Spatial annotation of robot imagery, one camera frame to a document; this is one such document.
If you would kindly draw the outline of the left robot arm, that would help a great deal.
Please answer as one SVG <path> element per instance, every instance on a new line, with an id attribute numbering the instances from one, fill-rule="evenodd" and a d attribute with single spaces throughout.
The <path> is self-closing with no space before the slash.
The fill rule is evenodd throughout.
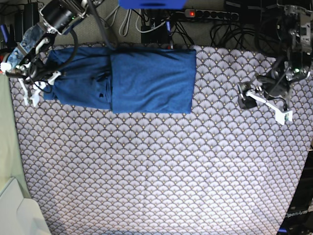
<path id="1" fill-rule="evenodd" d="M 274 32 L 278 49 L 271 54 L 275 63 L 265 75 L 257 75 L 252 81 L 238 84 L 238 103 L 248 110 L 262 103 L 274 111 L 275 120 L 283 125 L 292 121 L 289 107 L 294 83 L 307 79 L 313 69 L 313 2 L 311 0 L 278 0 L 277 8 L 261 20 L 256 28 L 254 43 L 260 47 L 261 32 L 267 27 Z"/>

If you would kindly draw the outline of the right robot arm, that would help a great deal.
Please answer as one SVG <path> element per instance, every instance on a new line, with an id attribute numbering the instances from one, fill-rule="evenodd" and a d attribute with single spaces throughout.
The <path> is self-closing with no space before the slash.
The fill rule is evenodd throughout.
<path id="1" fill-rule="evenodd" d="M 40 93 L 46 87 L 52 87 L 54 81 L 61 76 L 62 68 L 74 59 L 78 51 L 78 37 L 74 27 L 89 15 L 94 17 L 106 46 L 110 50 L 115 49 L 109 42 L 96 11 L 101 4 L 100 0 L 50 1 L 39 11 L 42 20 L 24 33 L 22 41 L 14 49 L 4 53 L 0 70 L 8 78 L 19 81 L 24 91 L 25 105 L 37 106 Z M 53 46 L 57 35 L 67 33 L 71 34 L 74 42 L 70 57 L 60 65 L 44 65 L 40 59 L 41 53 Z"/>

